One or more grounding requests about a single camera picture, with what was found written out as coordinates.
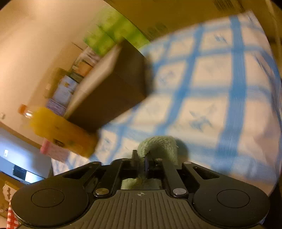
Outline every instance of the pink object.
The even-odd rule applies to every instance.
[[[69,150],[44,139],[40,153],[47,155],[57,161],[65,162],[69,156]]]
[[[19,222],[14,215],[10,202],[8,209],[7,229],[16,229],[18,226],[19,226]]]

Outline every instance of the green fuzzy fabric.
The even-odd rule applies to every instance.
[[[137,154],[144,162],[144,157],[150,151],[153,158],[168,159],[173,164],[178,164],[177,144],[173,137],[155,136],[145,139],[137,148]],[[147,179],[144,175],[144,168],[141,167],[137,179],[125,179],[122,181],[121,189],[130,190],[157,190],[161,188],[159,179]]]

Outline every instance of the blue and white tablecloth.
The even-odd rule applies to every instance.
[[[252,12],[158,39],[141,52],[150,64],[148,98],[105,125],[91,161],[131,157],[147,137],[179,140],[192,161],[269,194],[281,169],[280,76]],[[88,163],[70,153],[54,174]]]

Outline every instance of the crosshair symbol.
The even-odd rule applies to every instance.
[[[144,196],[144,195],[146,195],[146,194],[143,193],[143,192],[139,192],[139,193],[137,193],[137,195],[138,195],[138,196]]]

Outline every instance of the orange juice bottle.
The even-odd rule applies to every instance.
[[[19,113],[29,118],[29,126],[36,135],[84,157],[94,152],[98,142],[96,135],[90,135],[48,108],[40,107],[31,111],[22,104]]]

